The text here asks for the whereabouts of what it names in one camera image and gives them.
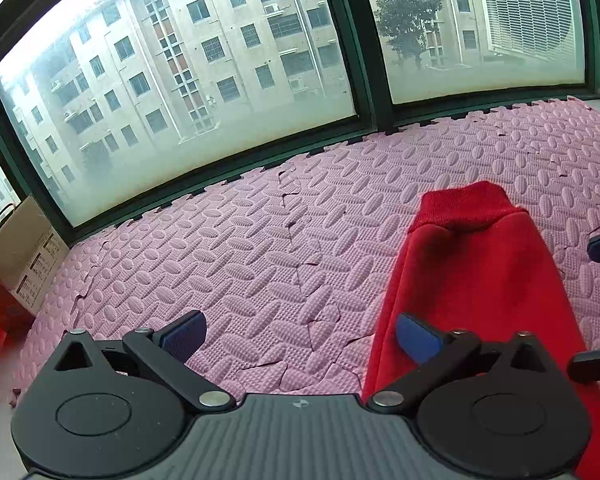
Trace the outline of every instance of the glass pane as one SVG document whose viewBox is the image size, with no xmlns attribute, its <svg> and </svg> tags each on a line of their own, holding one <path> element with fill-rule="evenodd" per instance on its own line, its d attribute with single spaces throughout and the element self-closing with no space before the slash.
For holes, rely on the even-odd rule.
<svg viewBox="0 0 600 480">
<path fill-rule="evenodd" d="M 584 83 L 579 0 L 370 1 L 394 103 Z"/>
<path fill-rule="evenodd" d="M 193 168 L 355 114 L 340 50 L 328 68 L 320 61 L 319 49 L 338 41 L 328 0 L 298 0 L 304 9 L 294 0 L 246 1 L 236 12 L 227 0 L 63 0 L 0 62 L 5 108 L 14 124 L 26 110 L 26 127 L 40 145 L 42 164 L 56 176 L 58 205 L 71 224 Z M 213 19 L 194 22 L 187 7 L 194 2 L 201 17 L 212 10 Z M 149 5 L 160 9 L 157 23 L 148 18 Z M 279 10 L 267 17 L 272 6 Z M 102 12 L 91 9 L 108 7 L 120 17 L 106 27 Z M 314 30 L 306 10 L 318 7 L 324 19 Z M 243 14 L 260 31 L 257 56 L 269 65 L 273 90 L 264 91 L 255 76 L 253 49 L 239 32 Z M 291 18 L 281 21 L 285 16 Z M 83 25 L 91 34 L 86 44 L 78 34 Z M 114 46 L 122 38 L 137 54 L 124 62 Z M 178 47 L 174 53 L 170 44 Z M 302 53 L 292 71 L 283 59 L 289 51 Z M 96 56 L 104 68 L 98 78 L 90 65 Z M 80 72 L 89 89 L 67 95 L 71 82 L 78 88 Z M 231 86 L 218 85 L 226 80 Z M 105 95 L 115 95 L 115 106 Z M 90 109 L 94 103 L 100 120 Z M 27 115 L 34 107 L 45 118 L 40 124 Z M 169 125 L 159 135 L 145 118 L 157 109 Z M 204 122 L 193 121 L 190 112 Z M 119 146 L 114 154 L 110 134 Z M 45 141 L 50 136 L 58 147 L 53 156 Z"/>
</svg>

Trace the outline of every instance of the red cloth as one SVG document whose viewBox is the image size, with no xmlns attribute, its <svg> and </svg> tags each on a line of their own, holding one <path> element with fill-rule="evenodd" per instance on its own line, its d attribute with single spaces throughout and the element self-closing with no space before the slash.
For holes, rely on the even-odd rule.
<svg viewBox="0 0 600 480">
<path fill-rule="evenodd" d="M 561 370 L 586 350 L 560 275 L 534 222 L 489 182 L 426 193 L 400 250 L 378 320 L 363 398 L 414 368 L 395 339 L 409 312 L 483 341 L 536 334 Z M 589 411 L 592 435 L 577 470 L 600 480 L 600 389 L 573 384 Z"/>
</svg>

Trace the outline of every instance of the air conditioner unit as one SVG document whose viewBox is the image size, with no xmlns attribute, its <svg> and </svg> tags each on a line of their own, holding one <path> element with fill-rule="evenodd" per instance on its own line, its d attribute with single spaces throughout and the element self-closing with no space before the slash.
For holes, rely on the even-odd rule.
<svg viewBox="0 0 600 480">
<path fill-rule="evenodd" d="M 291 89 L 294 93 L 303 92 L 306 90 L 306 85 L 304 84 L 304 79 L 302 79 L 302 76 L 290 79 L 289 86 L 291 86 Z"/>
</svg>

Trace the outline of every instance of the textured mat surface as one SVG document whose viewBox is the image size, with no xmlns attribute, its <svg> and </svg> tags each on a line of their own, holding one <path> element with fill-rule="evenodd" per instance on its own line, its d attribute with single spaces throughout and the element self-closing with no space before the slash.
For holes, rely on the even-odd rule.
<svg viewBox="0 0 600 480">
<path fill-rule="evenodd" d="M 117 338 L 198 308 L 210 327 L 187 364 L 238 398 L 358 392 L 420 196 L 483 179 L 529 210 L 587 346 L 600 348 L 600 264 L 586 254 L 600 232 L 600 113 L 537 102 L 299 155 L 95 235 L 62 264 L 16 386 L 65 329 Z"/>
</svg>

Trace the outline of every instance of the screw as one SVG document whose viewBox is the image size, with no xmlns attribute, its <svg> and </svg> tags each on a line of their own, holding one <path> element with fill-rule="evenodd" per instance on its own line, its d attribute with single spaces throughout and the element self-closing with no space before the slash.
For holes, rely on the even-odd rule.
<svg viewBox="0 0 600 480">
<path fill-rule="evenodd" d="M 404 397 L 398 392 L 391 390 L 385 390 L 384 392 L 378 392 L 373 397 L 374 404 L 382 406 L 383 408 L 390 408 L 392 406 L 398 406 L 404 401 Z"/>
<path fill-rule="evenodd" d="M 200 395 L 198 400 L 203 406 L 207 406 L 209 408 L 219 408 L 220 406 L 228 404 L 231 400 L 231 397 L 229 397 L 229 394 L 227 392 L 213 390 L 211 392 L 203 393 L 202 395 Z"/>
</svg>

